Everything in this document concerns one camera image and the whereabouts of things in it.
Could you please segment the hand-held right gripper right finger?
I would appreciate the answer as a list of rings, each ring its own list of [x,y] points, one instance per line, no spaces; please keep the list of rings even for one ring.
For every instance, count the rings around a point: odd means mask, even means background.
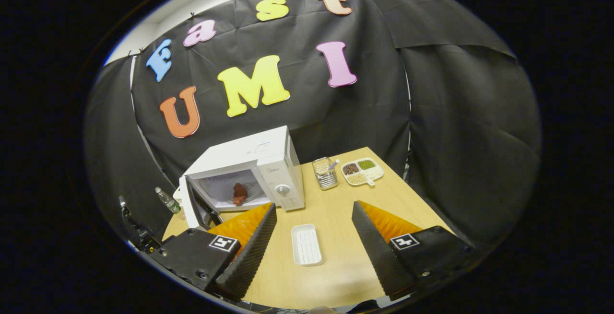
[[[422,229],[366,202],[354,203],[352,222],[392,300],[433,292],[477,260],[474,247],[445,227]]]

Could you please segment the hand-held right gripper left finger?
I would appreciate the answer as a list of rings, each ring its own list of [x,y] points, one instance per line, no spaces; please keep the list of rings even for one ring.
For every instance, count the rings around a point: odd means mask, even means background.
[[[188,284],[239,301],[252,284],[276,223],[276,205],[265,203],[208,231],[186,229],[150,256]]]

